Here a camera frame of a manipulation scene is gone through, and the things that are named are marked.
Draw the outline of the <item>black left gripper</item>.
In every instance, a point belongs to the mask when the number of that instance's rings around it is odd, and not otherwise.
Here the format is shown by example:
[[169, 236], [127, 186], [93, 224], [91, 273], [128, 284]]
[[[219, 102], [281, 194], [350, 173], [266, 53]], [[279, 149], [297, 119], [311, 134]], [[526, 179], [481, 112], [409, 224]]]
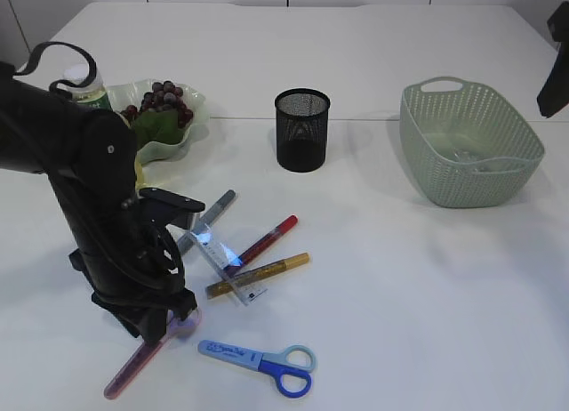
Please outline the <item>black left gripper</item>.
[[92, 301], [150, 345], [165, 335], [168, 312], [186, 319], [197, 307], [186, 288], [181, 252], [166, 228], [187, 228], [193, 218], [115, 214], [86, 226], [66, 217], [77, 244], [69, 260], [92, 287]]

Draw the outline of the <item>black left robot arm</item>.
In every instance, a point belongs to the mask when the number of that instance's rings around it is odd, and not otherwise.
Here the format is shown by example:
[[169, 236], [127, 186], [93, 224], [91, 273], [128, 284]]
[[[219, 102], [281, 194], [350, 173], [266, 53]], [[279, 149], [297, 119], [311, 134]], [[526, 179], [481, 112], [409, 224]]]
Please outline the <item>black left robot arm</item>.
[[1, 67], [1, 166], [44, 173], [76, 241], [69, 256], [92, 301], [148, 344], [166, 318], [195, 308], [168, 225], [188, 228], [204, 204], [135, 186], [137, 142], [115, 112], [90, 109], [18, 81]]

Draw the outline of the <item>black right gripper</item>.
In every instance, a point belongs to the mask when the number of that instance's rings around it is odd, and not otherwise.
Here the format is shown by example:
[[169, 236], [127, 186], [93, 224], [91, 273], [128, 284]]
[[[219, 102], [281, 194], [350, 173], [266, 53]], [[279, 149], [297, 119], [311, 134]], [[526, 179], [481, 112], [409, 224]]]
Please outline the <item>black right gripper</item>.
[[539, 111], [543, 117], [553, 117], [568, 105], [568, 12], [568, 2], [564, 1], [547, 20], [549, 33], [559, 47], [552, 70], [537, 96]]

